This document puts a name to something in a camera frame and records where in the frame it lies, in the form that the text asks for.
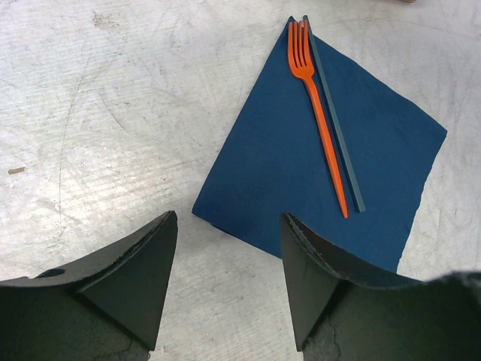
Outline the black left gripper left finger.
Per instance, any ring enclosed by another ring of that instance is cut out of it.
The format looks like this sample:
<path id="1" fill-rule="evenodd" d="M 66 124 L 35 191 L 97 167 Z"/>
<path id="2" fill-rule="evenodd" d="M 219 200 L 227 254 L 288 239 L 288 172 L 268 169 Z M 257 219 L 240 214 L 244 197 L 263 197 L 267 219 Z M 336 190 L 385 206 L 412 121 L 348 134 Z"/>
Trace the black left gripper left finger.
<path id="1" fill-rule="evenodd" d="M 177 244 L 167 211 L 34 278 L 1 283 L 3 360 L 146 360 L 156 347 Z"/>

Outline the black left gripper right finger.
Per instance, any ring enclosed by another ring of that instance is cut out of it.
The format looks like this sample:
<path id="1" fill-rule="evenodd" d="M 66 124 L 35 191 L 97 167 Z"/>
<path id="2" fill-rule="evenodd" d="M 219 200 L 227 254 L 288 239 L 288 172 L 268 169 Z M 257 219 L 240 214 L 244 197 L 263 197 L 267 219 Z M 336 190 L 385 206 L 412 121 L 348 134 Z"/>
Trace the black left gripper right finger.
<path id="1" fill-rule="evenodd" d="M 305 360 L 478 360 L 480 274 L 418 281 L 280 218 L 295 346 Z"/>

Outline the teal plastic knife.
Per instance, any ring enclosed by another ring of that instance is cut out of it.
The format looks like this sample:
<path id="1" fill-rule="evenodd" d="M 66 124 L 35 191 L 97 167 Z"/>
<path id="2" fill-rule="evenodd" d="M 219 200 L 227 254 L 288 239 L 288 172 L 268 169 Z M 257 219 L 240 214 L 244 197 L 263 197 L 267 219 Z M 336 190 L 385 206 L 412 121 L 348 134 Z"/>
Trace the teal plastic knife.
<path id="1" fill-rule="evenodd" d="M 313 35 L 311 25 L 309 22 L 309 17 L 307 15 L 303 16 L 303 20 L 307 21 L 307 27 L 308 27 L 308 35 L 309 35 L 309 40 L 310 40 L 310 49 L 312 50 L 313 58 L 314 58 L 314 63 L 315 63 L 315 68 L 316 68 L 316 73 L 318 75 L 318 78 L 320 80 L 320 83 L 322 84 L 322 89 L 325 94 L 325 99 L 327 103 L 327 109 L 328 113 L 331 119 L 331 126 L 334 131 L 334 136 L 336 138 L 338 150 L 340 152 L 340 158 L 343 163 L 343 167 L 346 173 L 346 178 L 349 184 L 349 188 L 351 191 L 352 199 L 354 201 L 355 208 L 357 212 L 362 213 L 366 211 L 365 203 L 361 194 L 361 190 L 358 185 L 357 177 L 355 176 L 355 171 L 352 166 L 352 162 L 349 156 L 349 151 L 346 146 L 346 142 L 344 140 L 343 132 L 340 126 L 339 119 L 337 117 L 337 112 L 334 106 L 334 102 L 331 97 L 331 92 L 328 87 L 328 82 L 326 80 L 325 72 L 322 67 L 322 61 L 319 56 L 319 51 L 317 50 L 316 46 L 316 41 L 315 37 Z"/>

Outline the blue paper napkin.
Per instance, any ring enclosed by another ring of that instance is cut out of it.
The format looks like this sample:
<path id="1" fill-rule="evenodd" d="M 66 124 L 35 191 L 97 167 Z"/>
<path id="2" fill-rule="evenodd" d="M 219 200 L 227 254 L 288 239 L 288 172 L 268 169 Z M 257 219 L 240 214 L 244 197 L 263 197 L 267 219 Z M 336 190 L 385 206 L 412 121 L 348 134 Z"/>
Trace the blue paper napkin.
<path id="1" fill-rule="evenodd" d="M 353 255 L 395 272 L 446 130 L 324 41 L 316 47 L 365 203 L 343 217 L 307 90 L 282 32 L 198 198 L 195 216 L 274 256 L 289 212 Z"/>

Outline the orange plastic fork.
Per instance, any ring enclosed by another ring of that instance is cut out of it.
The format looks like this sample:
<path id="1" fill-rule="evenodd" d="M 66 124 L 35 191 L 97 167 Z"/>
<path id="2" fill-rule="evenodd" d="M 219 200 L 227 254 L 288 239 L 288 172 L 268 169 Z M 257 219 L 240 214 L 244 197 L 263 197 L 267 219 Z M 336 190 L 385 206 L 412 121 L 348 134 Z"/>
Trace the orange plastic fork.
<path id="1" fill-rule="evenodd" d="M 313 80 L 314 67 L 313 61 L 310 57 L 308 22 L 306 20 L 299 22 L 292 21 L 288 24 L 287 58 L 292 75 L 297 79 L 300 79 L 307 89 L 307 94 L 310 97 L 322 147 L 328 164 L 328 170 L 334 185 L 334 191 L 337 196 L 341 213 L 344 218 L 347 218 L 349 214 L 343 189 L 343 181 L 340 175 L 340 169 L 337 163 L 334 145 L 328 130 L 324 110 L 322 109 L 319 92 Z"/>

